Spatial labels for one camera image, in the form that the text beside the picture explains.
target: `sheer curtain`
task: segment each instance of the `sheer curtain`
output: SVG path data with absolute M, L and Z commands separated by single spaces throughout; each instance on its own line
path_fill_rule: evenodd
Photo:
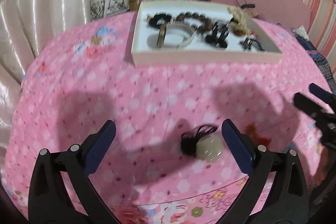
M 90 21 L 90 0 L 0 0 L 0 169 L 26 69 L 54 36 Z

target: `silver screw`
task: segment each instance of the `silver screw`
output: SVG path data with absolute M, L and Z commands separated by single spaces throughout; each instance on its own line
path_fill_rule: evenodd
M 336 128 L 336 125 L 335 125 L 334 123 L 329 123 L 329 124 L 328 124 L 328 127 L 329 127 L 330 129 L 334 129 L 334 128 Z
M 290 153 L 292 156 L 296 156 L 296 155 L 297 155 L 297 152 L 296 152 L 294 149 L 289 150 L 289 153 Z
M 48 153 L 48 150 L 43 148 L 41 151 L 40 151 L 40 155 L 41 156 L 44 156 L 46 153 Z
M 77 151 L 79 149 L 79 145 L 78 144 L 74 144 L 74 145 L 72 145 L 71 147 L 70 147 L 70 150 L 72 151 L 72 152 L 75 152 L 75 151 Z
M 258 150 L 261 151 L 261 152 L 265 152 L 267 150 L 267 148 L 266 148 L 266 146 L 261 144 L 261 145 L 258 146 Z

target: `white box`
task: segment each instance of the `white box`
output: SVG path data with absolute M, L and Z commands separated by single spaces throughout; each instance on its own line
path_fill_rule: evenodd
M 237 37 L 231 32 L 226 39 L 228 42 L 226 49 L 214 48 L 206 44 L 204 37 L 201 37 L 200 34 L 197 34 L 192 43 L 186 48 L 155 47 L 159 30 L 148 26 L 146 21 L 148 15 L 154 16 L 157 13 L 169 13 L 173 15 L 173 17 L 176 17 L 180 13 L 189 11 L 191 13 L 205 14 L 206 17 L 213 20 L 229 21 L 232 15 L 228 13 L 227 7 L 228 5 L 207 1 L 143 1 L 136 19 L 131 50 L 135 66 L 210 62 L 277 64 L 281 60 L 282 52 L 272 39 L 248 15 L 246 15 L 247 27 L 256 34 L 257 40 L 265 49 L 264 52 L 243 51 L 238 42 L 244 38 Z M 178 39 L 183 40 L 181 36 L 167 33 L 165 42 L 169 43 L 177 41 Z

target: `polka dot tablecloth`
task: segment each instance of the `polka dot tablecloth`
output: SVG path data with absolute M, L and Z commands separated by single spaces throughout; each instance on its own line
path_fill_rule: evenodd
M 312 82 L 329 88 L 295 38 L 257 21 L 283 52 L 278 65 L 135 68 L 129 53 L 135 18 L 130 12 L 66 31 L 29 67 L 6 155 L 7 186 L 25 215 L 38 152 L 80 144 L 107 119 L 116 123 L 117 135 L 89 178 L 123 223 L 220 218 L 245 175 L 226 146 L 221 161 L 209 164 L 183 156 L 179 141 L 196 126 L 220 126 L 226 118 L 273 151 L 295 145 L 307 181 L 314 183 L 322 152 L 319 132 L 293 107 L 292 97 L 298 91 L 309 94 Z M 64 181 L 75 207 L 83 211 L 69 178 Z

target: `brown beaded bracelet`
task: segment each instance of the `brown beaded bracelet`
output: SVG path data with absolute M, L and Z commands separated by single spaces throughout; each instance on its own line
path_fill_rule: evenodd
M 184 21 L 186 18 L 193 18 L 193 19 L 198 19 L 200 22 L 203 24 L 199 27 L 192 25 L 192 27 L 200 34 L 203 34 L 205 32 L 211 31 L 213 24 L 211 23 L 211 19 L 205 17 L 205 15 L 201 14 L 199 15 L 198 13 L 191 13 L 191 12 L 186 12 L 186 13 L 181 13 L 176 17 L 176 21 Z

